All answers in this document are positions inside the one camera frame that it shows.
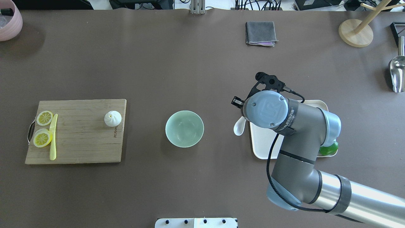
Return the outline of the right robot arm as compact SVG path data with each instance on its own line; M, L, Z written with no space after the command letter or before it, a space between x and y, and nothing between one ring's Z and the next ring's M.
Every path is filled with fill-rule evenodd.
M323 212L347 220L389 228L404 227L404 198L314 168L322 146L340 135L340 118L281 94L263 90L242 100L234 97L242 120L284 136L272 175L277 197L292 208Z

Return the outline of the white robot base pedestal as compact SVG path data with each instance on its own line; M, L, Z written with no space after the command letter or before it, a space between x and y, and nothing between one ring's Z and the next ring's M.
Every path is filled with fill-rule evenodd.
M238 228L237 218L161 218L155 228Z

